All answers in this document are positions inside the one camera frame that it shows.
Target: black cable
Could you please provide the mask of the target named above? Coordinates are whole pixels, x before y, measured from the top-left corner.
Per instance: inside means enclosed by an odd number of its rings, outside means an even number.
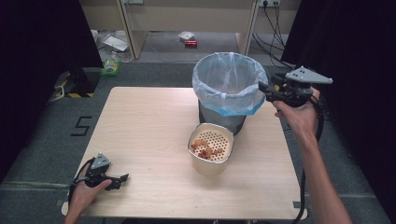
[[[282,37],[279,36],[279,35],[277,34],[276,28],[275,28],[274,25],[272,24],[271,19],[270,19],[270,17],[268,16],[267,11],[265,10],[265,8],[264,8],[264,13],[265,13],[265,16],[267,17],[267,20],[270,22],[271,27],[273,28],[274,36],[276,37],[276,40],[277,40],[280,44],[282,44],[282,43],[283,43]]]
[[[274,58],[277,62],[279,62],[279,63],[285,65],[286,67],[288,67],[288,68],[290,68],[290,69],[293,68],[292,66],[290,66],[290,65],[288,65],[288,64],[286,64],[286,63],[280,61],[276,56],[274,56],[270,51],[268,51],[262,44],[260,44],[260,42],[257,40],[257,38],[256,38],[255,35],[253,35],[253,39],[256,41],[256,43],[257,43],[257,45],[259,46],[259,48],[260,48],[262,51],[264,51],[265,53],[267,53],[268,55],[270,55],[271,58]]]
[[[275,4],[275,14],[276,14],[276,30],[279,32],[280,44],[283,46],[283,48],[285,48],[285,43],[283,42],[282,32],[280,32],[280,26],[279,26],[279,15],[280,15],[279,3],[274,2],[274,4]]]
[[[69,195],[68,195],[68,203],[69,203],[68,206],[69,206],[69,207],[70,207],[70,203],[72,202],[74,189],[76,188],[76,185],[77,185],[77,183],[78,183],[78,181],[79,181],[78,179],[79,179],[79,176],[80,176],[81,173],[82,173],[82,170],[85,168],[85,166],[88,165],[88,163],[92,163],[94,160],[95,160],[95,158],[92,158],[92,159],[86,161],[86,162],[84,163],[84,165],[82,165],[82,167],[79,169],[79,171],[78,171],[78,173],[77,173],[75,179],[73,180],[73,183],[70,185],[70,190],[69,190]]]
[[[312,100],[312,98],[309,98],[309,102],[314,106],[315,111],[318,114],[318,127],[317,127],[316,138],[317,138],[317,142],[319,142],[319,139],[320,139],[322,131],[323,131],[323,126],[324,126],[324,116],[322,113],[322,109],[319,105],[318,98],[315,96],[312,96],[312,97],[316,101]],[[305,209],[305,170],[304,170],[304,168],[303,168],[303,172],[301,174],[300,200],[301,200],[300,212],[297,215],[297,218],[294,219],[292,224],[296,224],[301,220],[301,217],[303,216],[304,209]]]
[[[262,40],[258,34],[256,34],[256,36],[257,36],[257,38],[259,38],[259,40],[260,40],[263,44],[268,45],[268,46],[270,46],[270,47],[272,46],[271,44],[268,44],[267,42],[265,42],[264,40]],[[279,50],[281,50],[281,51],[284,50],[284,49],[279,48],[279,47],[277,47],[277,46],[272,46],[272,47],[273,47],[274,49],[279,49]]]

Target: gray carpet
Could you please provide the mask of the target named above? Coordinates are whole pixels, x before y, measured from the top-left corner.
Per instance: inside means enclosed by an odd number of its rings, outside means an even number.
[[[111,89],[117,86],[191,87],[193,67],[193,63],[123,63],[118,76],[100,79],[92,98],[63,98],[43,108],[35,133],[0,186],[0,223],[62,223],[61,206],[67,193],[65,186],[74,178]],[[266,69],[270,74],[287,71],[274,66]],[[85,119],[80,121],[80,125],[89,126],[86,134],[85,129],[76,128],[81,117]],[[299,149],[287,125],[282,125],[300,179],[302,163]],[[353,221],[389,223],[360,167],[348,157],[331,112],[319,144],[332,181]],[[308,189],[305,192],[309,216],[301,223],[313,223]],[[83,217],[79,223],[103,221],[121,223],[123,218]],[[285,220],[268,221],[290,223]]]

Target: red object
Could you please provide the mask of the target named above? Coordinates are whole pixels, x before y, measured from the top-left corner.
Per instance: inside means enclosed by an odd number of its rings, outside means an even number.
[[[186,40],[184,41],[185,47],[197,47],[198,42],[196,40]]]

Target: black curtain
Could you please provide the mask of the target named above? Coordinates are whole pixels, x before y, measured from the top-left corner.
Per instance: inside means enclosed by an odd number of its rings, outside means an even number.
[[[394,1],[302,0],[282,60],[310,67],[340,134],[396,223]]]
[[[58,76],[102,62],[78,0],[5,1],[0,32],[1,182],[28,144]]]

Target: food item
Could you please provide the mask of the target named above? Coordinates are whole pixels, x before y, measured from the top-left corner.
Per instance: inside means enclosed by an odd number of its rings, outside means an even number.
[[[197,156],[200,158],[210,160],[212,156],[217,157],[222,155],[224,149],[221,147],[213,149],[209,146],[206,140],[198,139],[191,144],[191,151],[193,153],[197,153]]]

